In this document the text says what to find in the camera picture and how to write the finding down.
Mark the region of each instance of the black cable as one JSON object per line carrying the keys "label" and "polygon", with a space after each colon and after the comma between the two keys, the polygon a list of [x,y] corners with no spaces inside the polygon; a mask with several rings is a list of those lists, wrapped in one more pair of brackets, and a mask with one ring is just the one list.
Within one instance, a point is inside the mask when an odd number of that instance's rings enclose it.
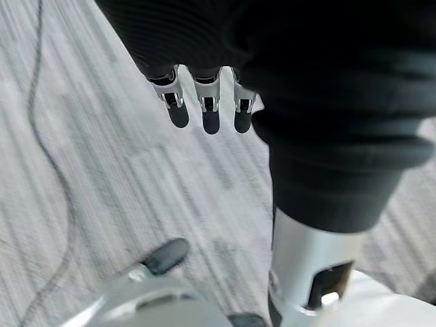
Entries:
{"label": "black cable", "polygon": [[56,163],[55,159],[50,154],[50,151],[47,149],[46,145],[42,141],[42,138],[40,136],[39,131],[37,130],[37,126],[35,122],[35,98],[36,98],[38,82],[40,79],[41,58],[42,58],[42,27],[43,27],[42,13],[43,13],[43,3],[42,0],[38,0],[37,28],[36,28],[37,40],[35,45],[36,56],[33,66],[31,84],[27,96],[26,110],[27,110],[27,116],[29,119],[29,123],[35,141],[37,142],[37,145],[41,149],[41,152],[43,152],[44,156],[47,158],[48,163],[50,164],[51,168],[56,174],[59,184],[61,185],[63,189],[63,193],[65,195],[65,201],[67,204],[67,246],[63,254],[61,263],[58,265],[56,271],[45,283],[43,288],[37,292],[31,303],[29,304],[29,306],[26,308],[26,311],[19,322],[18,325],[19,327],[25,327],[32,320],[33,316],[35,315],[36,309],[38,309],[38,307],[42,305],[47,295],[49,295],[51,291],[53,291],[57,282],[67,272],[69,263],[71,262],[73,248],[74,248],[73,244],[76,236],[76,211],[74,209],[71,188],[69,186],[69,183],[64,173],[62,173],[61,169],[59,168],[59,165]]}

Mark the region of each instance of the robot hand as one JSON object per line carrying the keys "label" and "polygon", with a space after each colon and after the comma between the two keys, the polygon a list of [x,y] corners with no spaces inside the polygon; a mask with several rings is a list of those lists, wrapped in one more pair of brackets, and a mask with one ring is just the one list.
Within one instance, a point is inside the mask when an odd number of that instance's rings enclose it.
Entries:
{"label": "robot hand", "polygon": [[[188,67],[188,69],[193,78],[202,110],[203,128],[206,133],[215,134],[219,130],[219,77],[221,68]],[[164,102],[173,124],[183,128],[188,124],[189,116],[177,71],[178,65],[148,68],[146,78],[153,86],[159,99]],[[239,133],[245,133],[251,125],[251,109],[256,94],[240,84],[237,69],[232,71],[235,103],[234,127]]]}
{"label": "robot hand", "polygon": [[266,327],[256,314],[226,317],[187,282],[164,276],[188,251],[182,238],[154,250],[61,327]]}

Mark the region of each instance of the black fabric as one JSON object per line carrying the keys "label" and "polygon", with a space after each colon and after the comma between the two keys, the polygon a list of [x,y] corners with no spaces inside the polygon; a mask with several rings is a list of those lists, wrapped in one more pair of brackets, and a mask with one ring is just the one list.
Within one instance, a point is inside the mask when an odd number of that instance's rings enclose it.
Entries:
{"label": "black fabric", "polygon": [[139,69],[238,68],[265,110],[274,201],[333,232],[369,229],[432,146],[436,5],[413,0],[98,0]]}

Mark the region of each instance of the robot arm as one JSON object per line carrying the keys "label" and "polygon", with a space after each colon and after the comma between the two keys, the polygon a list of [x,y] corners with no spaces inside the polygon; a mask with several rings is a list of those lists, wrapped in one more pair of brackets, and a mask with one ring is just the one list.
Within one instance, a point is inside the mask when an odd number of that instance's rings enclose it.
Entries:
{"label": "robot arm", "polygon": [[193,76],[209,134],[219,130],[220,67],[234,68],[238,131],[260,94],[265,110],[252,121],[270,148],[277,207],[270,312],[276,326],[323,319],[403,171],[431,156],[416,130],[436,114],[434,5],[97,3],[176,126],[188,124],[178,64]]}

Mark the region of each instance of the gray carpet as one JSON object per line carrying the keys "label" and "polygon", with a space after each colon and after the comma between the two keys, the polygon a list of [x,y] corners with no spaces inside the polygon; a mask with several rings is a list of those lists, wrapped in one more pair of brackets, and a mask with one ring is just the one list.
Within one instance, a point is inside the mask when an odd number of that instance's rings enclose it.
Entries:
{"label": "gray carpet", "polygon": [[[36,0],[0,0],[2,327],[18,325],[67,249],[65,194],[26,112],[36,13]],[[110,276],[175,236],[192,244],[176,274],[225,311],[266,314],[268,149],[253,131],[233,129],[230,72],[221,81],[221,131],[209,136],[185,68],[191,121],[180,130],[92,1],[44,0],[43,44],[36,123],[69,182],[77,220],[68,269],[28,326],[56,326]],[[422,133],[436,140],[436,123]],[[436,297],[435,190],[435,160],[408,172],[359,263],[424,300]]]}

